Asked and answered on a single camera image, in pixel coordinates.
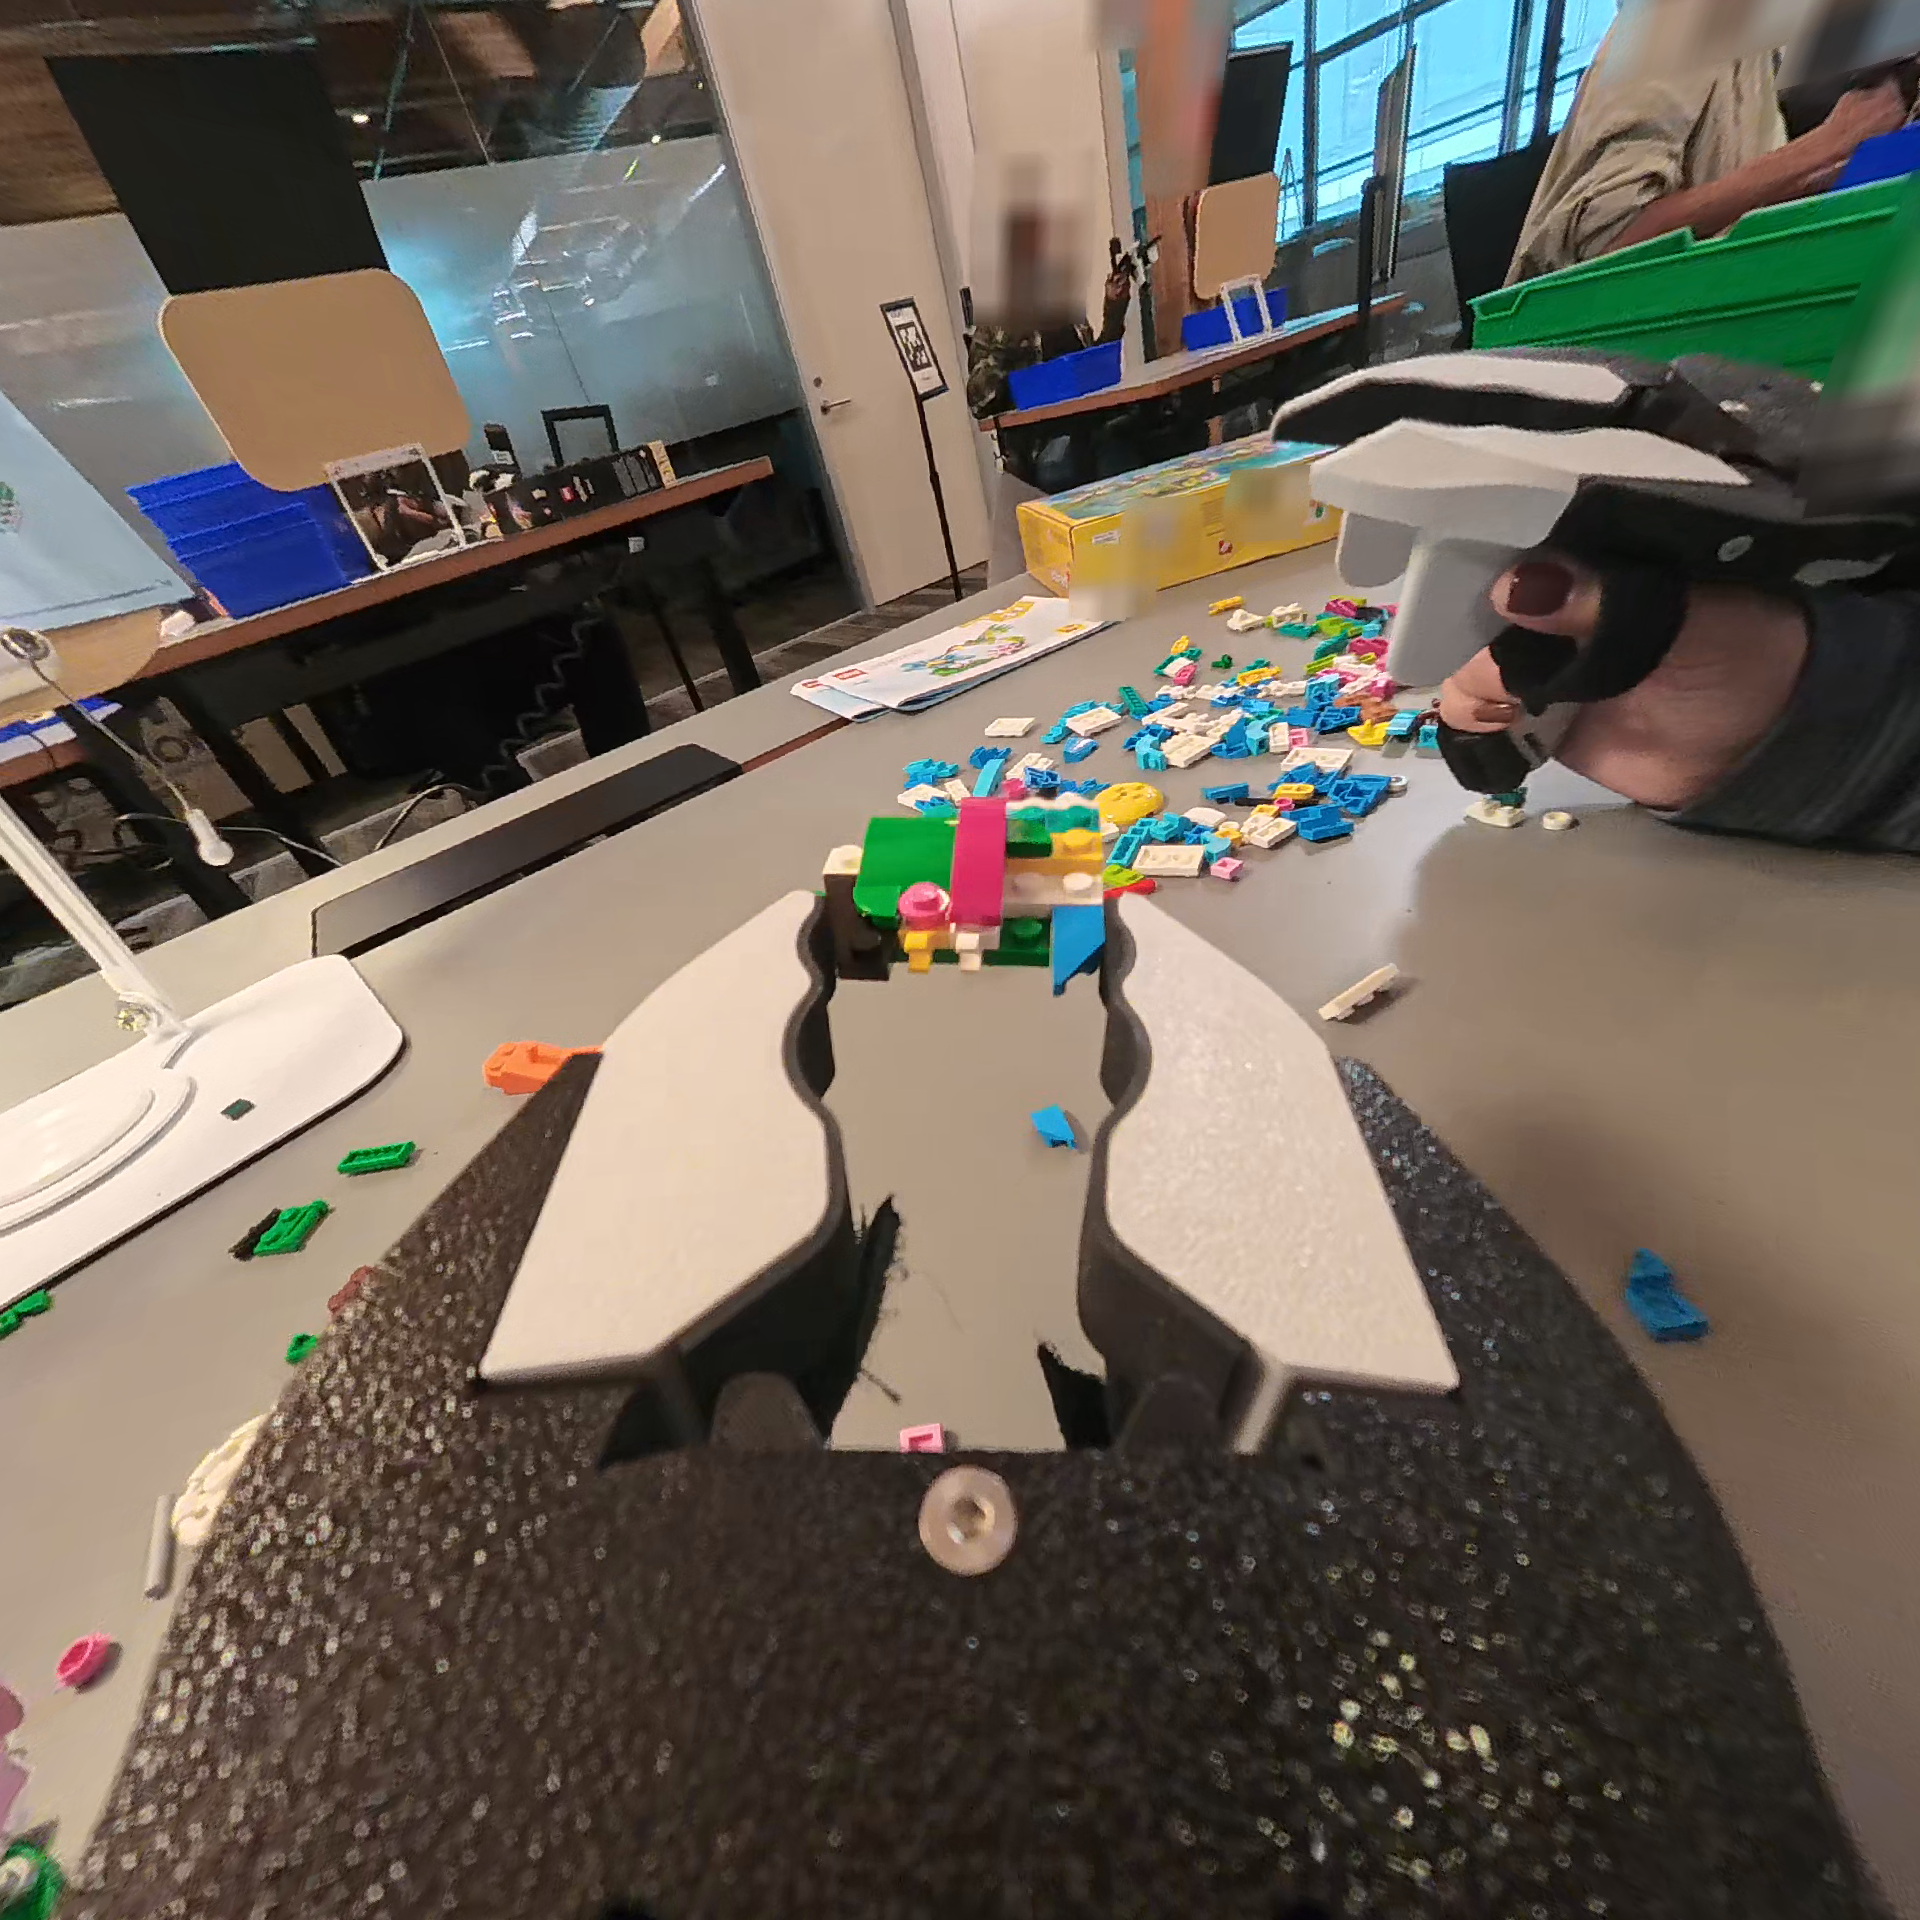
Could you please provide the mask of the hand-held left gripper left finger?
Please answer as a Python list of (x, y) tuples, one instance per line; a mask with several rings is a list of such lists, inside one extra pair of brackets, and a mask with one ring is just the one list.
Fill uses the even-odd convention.
[(685, 1359), (830, 1260), (849, 1213), (823, 912), (778, 896), (609, 1030), (478, 1362), (486, 1386)]

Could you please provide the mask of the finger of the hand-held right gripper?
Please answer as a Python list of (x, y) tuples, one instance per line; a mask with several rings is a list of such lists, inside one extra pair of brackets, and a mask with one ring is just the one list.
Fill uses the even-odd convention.
[(1362, 594), (1397, 587), (1386, 674), (1429, 687), (1499, 632), (1487, 592), (1547, 542), (1581, 485), (1702, 485), (1738, 496), (1728, 462), (1631, 427), (1573, 432), (1400, 421), (1310, 467), (1338, 515), (1335, 571)]
[(1285, 400), (1267, 436), (1274, 444), (1343, 447), (1400, 423), (1520, 429), (1618, 424), (1630, 376), (1565, 356), (1523, 351), (1442, 351), (1337, 375)]

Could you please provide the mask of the multicoloured toy brick assembly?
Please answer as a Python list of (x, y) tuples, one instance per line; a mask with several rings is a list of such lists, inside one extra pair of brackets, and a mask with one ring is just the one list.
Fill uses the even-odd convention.
[(1089, 797), (966, 797), (873, 818), (823, 864), (813, 947), (838, 980), (1104, 968), (1107, 830)]

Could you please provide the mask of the pile of toy bricks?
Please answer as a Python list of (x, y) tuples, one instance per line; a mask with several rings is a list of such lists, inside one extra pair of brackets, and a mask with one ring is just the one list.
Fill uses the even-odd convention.
[(1000, 718), (966, 762), (913, 759), (896, 810), (966, 797), (1081, 796), (1107, 830), (1107, 896), (1246, 875), (1255, 852), (1330, 847), (1438, 754), (1434, 700), (1386, 674), (1391, 605), (1319, 607), (1230, 594), (1176, 638), (1144, 686), (1070, 704), (1048, 725)]

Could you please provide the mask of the person's right forearm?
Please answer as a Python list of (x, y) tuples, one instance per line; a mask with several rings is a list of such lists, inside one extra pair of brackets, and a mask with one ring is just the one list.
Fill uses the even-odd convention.
[(1674, 827), (1789, 847), (1917, 852), (1917, 594), (1814, 587), (1798, 679), (1759, 742)]

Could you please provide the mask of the black office chair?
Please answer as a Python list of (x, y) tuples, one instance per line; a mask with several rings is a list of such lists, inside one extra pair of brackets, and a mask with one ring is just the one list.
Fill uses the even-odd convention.
[(1504, 285), (1551, 146), (1554, 134), (1543, 134), (1496, 157), (1451, 162), (1443, 168), (1446, 259), (1458, 312), (1456, 350), (1471, 347), (1471, 301)]

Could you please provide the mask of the green plastic bin stack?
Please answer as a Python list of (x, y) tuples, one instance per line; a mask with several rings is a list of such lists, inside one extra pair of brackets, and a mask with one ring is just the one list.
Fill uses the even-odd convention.
[(1759, 208), (1715, 238), (1673, 230), (1483, 294), (1471, 343), (1654, 360), (1704, 351), (1823, 376), (1863, 285), (1913, 236), (1915, 176)]

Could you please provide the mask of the wooden table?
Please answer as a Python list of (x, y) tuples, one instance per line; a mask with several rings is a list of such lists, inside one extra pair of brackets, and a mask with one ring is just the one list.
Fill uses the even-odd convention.
[(759, 662), (709, 547), (717, 509), (770, 475), (762, 456), (695, 474), (578, 519), (448, 551), (287, 607), (213, 622), (113, 679), (105, 696), (115, 714), (103, 722), (131, 725), (155, 704), (173, 707), (245, 792), (239, 831), (271, 842), (306, 875), (323, 874), (336, 856), (306, 839), (294, 811), (313, 791), (281, 792), (239, 741), (239, 727), (279, 725), (294, 707), (387, 680), (481, 640), (531, 636), (552, 648), (535, 668), (536, 686), (552, 686), (574, 710), (586, 754), (632, 744), (651, 733), (651, 718), (615, 605), (638, 592), (667, 653), (680, 660), (659, 598), (662, 578), (675, 570), (698, 586), (730, 693), (757, 690)]
[(1197, 418), (1213, 418), (1258, 398), (1280, 403), (1360, 368), (1371, 356), (1379, 327), (1411, 307), (1416, 301), (1405, 292), (1377, 294), (1367, 307), (1335, 307), (1249, 340), (1160, 356), (1102, 390), (1015, 407), (981, 421), (976, 429), (995, 444), (1042, 429), (1086, 436), (1094, 423), (1165, 400)]

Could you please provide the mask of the black display panel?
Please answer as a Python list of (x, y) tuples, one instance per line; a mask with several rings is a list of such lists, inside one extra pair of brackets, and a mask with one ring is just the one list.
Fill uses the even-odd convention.
[(1286, 39), (1226, 53), (1207, 162), (1208, 184), (1274, 171), (1289, 69)]

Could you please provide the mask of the sign stand with tag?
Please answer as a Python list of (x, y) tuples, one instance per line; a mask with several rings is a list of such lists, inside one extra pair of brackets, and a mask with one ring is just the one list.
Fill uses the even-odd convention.
[(901, 360), (902, 375), (907, 380), (915, 421), (919, 421), (919, 438), (922, 447), (922, 462), (928, 474), (928, 491), (931, 500), (931, 509), (939, 523), (941, 543), (943, 543), (943, 559), (945, 559), (945, 578), (951, 598), (957, 604), (965, 596), (961, 587), (961, 570), (957, 564), (955, 543), (952, 543), (952, 528), (945, 508), (943, 494), (943, 477), (939, 469), (939, 455), (931, 444), (930, 421), (928, 421), (928, 404), (947, 394), (947, 381), (928, 336), (928, 327), (922, 323), (919, 301), (907, 294), (894, 301), (879, 303), (879, 317), (886, 327), (888, 338), (894, 340), (896, 356)]

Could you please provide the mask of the white round plate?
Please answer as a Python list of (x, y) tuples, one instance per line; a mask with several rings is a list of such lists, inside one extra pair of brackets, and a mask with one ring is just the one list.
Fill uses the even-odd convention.
[(231, 1428), (219, 1447), (206, 1452), (187, 1475), (181, 1494), (171, 1504), (171, 1533), (178, 1547), (199, 1549), (213, 1532), (235, 1477), (269, 1424), (269, 1413), (257, 1413)]

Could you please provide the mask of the instruction booklet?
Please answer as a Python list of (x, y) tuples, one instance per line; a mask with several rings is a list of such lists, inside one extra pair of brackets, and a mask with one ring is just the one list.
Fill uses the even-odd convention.
[(1102, 632), (1107, 616), (1075, 614), (1062, 596), (1021, 594), (986, 614), (961, 619), (890, 653), (842, 662), (791, 693), (846, 719), (919, 714)]

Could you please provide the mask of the photo in clear stand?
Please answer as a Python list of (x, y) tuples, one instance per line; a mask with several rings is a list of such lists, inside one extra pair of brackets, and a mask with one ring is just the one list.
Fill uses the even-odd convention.
[(326, 462), (323, 477), (374, 571), (465, 549), (465, 528), (421, 444)]

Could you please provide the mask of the stack of blue bins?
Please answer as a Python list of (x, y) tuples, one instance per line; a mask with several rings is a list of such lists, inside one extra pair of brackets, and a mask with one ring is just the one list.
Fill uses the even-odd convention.
[(329, 486), (275, 491), (239, 463), (217, 463), (129, 486), (127, 498), (229, 616), (323, 596), (374, 571)]

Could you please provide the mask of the large beige board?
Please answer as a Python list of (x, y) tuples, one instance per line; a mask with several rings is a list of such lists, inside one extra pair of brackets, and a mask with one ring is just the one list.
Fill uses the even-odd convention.
[(301, 491), (377, 451), (457, 452), (472, 424), (413, 288), (360, 270), (168, 294), (167, 351), (231, 456)]

